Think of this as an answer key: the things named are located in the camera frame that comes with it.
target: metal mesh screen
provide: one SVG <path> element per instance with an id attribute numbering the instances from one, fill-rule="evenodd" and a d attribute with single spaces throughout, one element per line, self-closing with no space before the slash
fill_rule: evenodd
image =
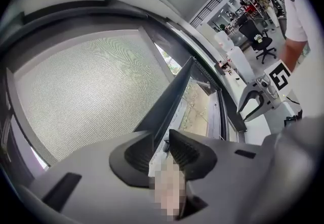
<path id="1" fill-rule="evenodd" d="M 58 161 L 132 132 L 168 84 L 139 33 L 62 50 L 16 79 L 31 127 Z"/>

